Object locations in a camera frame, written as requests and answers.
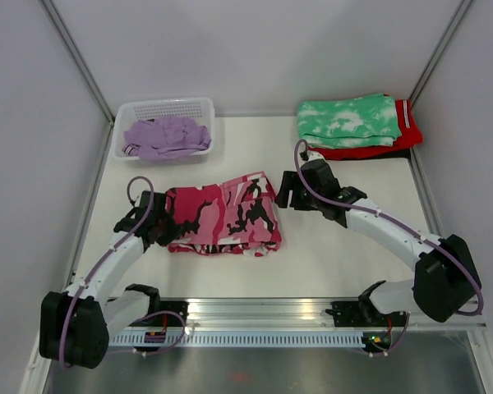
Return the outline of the pink camouflage trousers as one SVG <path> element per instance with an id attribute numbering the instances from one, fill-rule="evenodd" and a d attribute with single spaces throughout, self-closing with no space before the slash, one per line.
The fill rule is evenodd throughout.
<path id="1" fill-rule="evenodd" d="M 166 209 L 178 228 L 168 245 L 171 253 L 262 257 L 282 244 L 276 194 L 264 172 L 220 184 L 171 188 L 166 196 Z"/>

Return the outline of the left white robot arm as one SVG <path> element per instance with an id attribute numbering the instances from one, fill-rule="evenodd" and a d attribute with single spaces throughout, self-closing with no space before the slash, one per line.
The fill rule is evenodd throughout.
<path id="1" fill-rule="evenodd" d="M 163 193 L 145 191 L 138 203 L 115 225 L 108 250 L 82 278 L 64 291 L 50 291 L 42 300 L 39 355 L 65 367 L 96 368 L 114 337 L 130 326 L 156 326 L 154 350 L 166 351 L 168 328 L 180 327 L 174 339 L 185 336 L 186 301 L 162 303 L 159 290 L 131 284 L 119 297 L 114 287 L 152 246 L 173 238 L 175 223 Z"/>

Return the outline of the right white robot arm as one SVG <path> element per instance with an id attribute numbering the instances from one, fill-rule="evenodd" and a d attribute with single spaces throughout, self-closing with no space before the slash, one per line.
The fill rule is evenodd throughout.
<path id="1" fill-rule="evenodd" d="M 446 238 L 413 230 L 387 213 L 366 193 L 341 186 L 323 159 L 310 159 L 294 171 L 283 173 L 276 196 L 280 208 L 317 211 L 341 227 L 358 232 L 399 258 L 414 274 L 401 282 L 378 281 L 357 298 L 359 318 L 376 325 L 386 316 L 422 312 L 444 323 L 451 316 L 467 315 L 470 299 L 483 310 L 481 280 L 467 242 L 460 236 Z"/>

